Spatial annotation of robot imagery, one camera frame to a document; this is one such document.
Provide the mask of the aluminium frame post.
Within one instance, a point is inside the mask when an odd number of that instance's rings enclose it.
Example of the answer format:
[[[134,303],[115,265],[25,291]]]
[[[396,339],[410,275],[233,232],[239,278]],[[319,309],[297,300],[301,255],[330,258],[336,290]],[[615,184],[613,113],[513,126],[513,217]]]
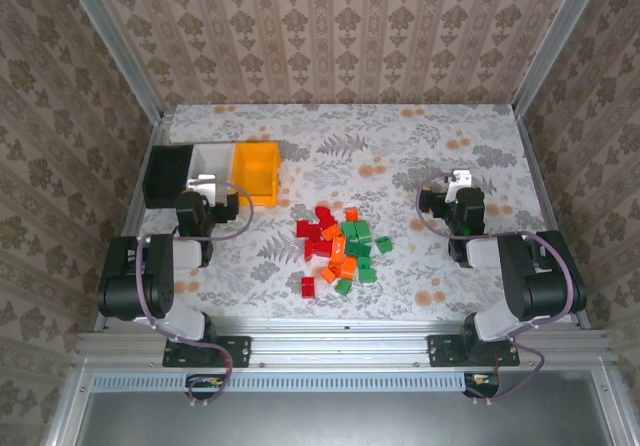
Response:
[[[589,1],[563,0],[560,4],[512,102],[512,109],[517,119],[522,119],[533,103],[562,49],[568,44]]]
[[[127,27],[127,21],[135,12],[136,0],[79,2],[151,124],[157,126],[168,120],[172,110],[166,107],[153,84],[144,55]]]

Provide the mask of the yellow plastic bin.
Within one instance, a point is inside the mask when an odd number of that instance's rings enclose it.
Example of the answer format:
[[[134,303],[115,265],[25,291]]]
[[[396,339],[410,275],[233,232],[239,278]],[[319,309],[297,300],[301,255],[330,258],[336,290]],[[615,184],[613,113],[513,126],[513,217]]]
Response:
[[[280,188],[277,142],[243,142],[235,146],[232,183],[243,189],[255,206],[275,207]]]

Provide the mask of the white plastic bin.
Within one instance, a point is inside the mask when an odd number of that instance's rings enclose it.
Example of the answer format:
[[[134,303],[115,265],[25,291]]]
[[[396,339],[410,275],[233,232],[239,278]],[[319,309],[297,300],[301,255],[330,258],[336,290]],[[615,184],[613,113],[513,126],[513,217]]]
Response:
[[[221,179],[231,182],[232,166],[236,145],[234,143],[202,143],[194,144],[186,187],[204,195],[209,204],[227,205],[227,195],[232,194],[228,186],[200,181],[209,179]]]

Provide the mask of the aluminium lower frame bar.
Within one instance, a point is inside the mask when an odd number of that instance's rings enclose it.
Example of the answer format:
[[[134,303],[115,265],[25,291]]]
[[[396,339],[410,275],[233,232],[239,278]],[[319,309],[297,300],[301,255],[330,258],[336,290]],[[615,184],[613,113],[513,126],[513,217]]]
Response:
[[[618,369],[602,364],[592,377],[613,446],[640,446],[640,423]]]
[[[93,373],[73,368],[62,390],[46,446],[75,446],[91,396]]]

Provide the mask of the grey metal panel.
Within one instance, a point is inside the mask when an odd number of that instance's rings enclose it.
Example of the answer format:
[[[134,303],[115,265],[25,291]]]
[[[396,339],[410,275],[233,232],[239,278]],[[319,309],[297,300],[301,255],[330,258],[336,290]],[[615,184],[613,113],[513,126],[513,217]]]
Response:
[[[591,391],[534,388],[490,406],[460,394],[99,393],[78,446],[613,446]]]

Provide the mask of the aluminium table side rail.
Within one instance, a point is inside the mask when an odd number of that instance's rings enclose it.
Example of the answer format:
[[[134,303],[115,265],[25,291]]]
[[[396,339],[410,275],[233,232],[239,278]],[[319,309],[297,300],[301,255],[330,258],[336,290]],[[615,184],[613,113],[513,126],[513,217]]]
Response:
[[[536,196],[538,198],[538,202],[540,205],[540,211],[542,218],[544,220],[545,226],[548,229],[558,230],[558,222],[555,217],[555,213],[549,199],[549,195],[544,183],[544,179],[542,177],[540,167],[538,165],[535,152],[524,123],[524,120],[521,116],[516,116],[516,124],[518,127],[518,131],[520,134],[521,142],[524,149],[524,155],[528,162],[528,167],[531,173],[533,185],[536,191]]]
[[[162,115],[158,122],[152,125],[149,142],[145,149],[144,157],[140,166],[140,171],[137,176],[130,205],[127,211],[127,216],[121,231],[122,236],[138,236],[146,211],[143,190],[147,165],[153,147],[165,145],[168,142],[167,137],[171,127],[171,123],[173,121],[173,115],[174,112],[166,112]]]

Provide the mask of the aluminium cross rail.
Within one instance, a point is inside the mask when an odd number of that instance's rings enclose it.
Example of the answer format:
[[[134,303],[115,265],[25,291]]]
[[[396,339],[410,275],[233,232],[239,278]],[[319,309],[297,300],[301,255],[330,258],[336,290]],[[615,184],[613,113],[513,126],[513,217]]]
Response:
[[[221,335],[251,339],[252,370],[425,370],[427,339],[456,334],[457,321],[217,318]],[[586,370],[611,365],[615,356],[605,332],[581,328],[574,320],[542,326],[519,338],[541,352],[549,370]],[[79,360],[96,369],[157,371],[165,347],[162,336],[134,323],[109,320],[101,331],[83,333]]]

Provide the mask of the black plastic bin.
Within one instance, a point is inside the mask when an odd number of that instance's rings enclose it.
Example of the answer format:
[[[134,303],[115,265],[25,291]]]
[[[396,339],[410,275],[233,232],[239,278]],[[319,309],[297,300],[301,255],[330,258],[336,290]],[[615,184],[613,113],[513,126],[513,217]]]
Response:
[[[186,189],[192,154],[192,145],[152,147],[142,186],[147,209],[174,207]]]

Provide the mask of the floral patterned table cover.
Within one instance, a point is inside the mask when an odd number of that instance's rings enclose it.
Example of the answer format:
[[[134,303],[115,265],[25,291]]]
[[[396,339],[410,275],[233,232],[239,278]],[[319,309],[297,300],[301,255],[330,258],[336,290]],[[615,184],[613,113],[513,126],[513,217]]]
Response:
[[[516,119],[507,105],[183,105],[168,142],[278,143],[278,204],[242,211],[218,226],[211,265],[181,270],[176,299],[217,317],[460,320],[494,304],[496,269],[462,268],[438,236],[440,221],[419,217],[420,184],[438,172],[471,171],[485,195],[488,231],[545,227]],[[327,262],[306,262],[296,222],[315,207],[343,220],[354,207],[374,237],[393,250],[374,253],[377,281],[338,294],[321,278]],[[316,297],[303,299],[302,277]]]

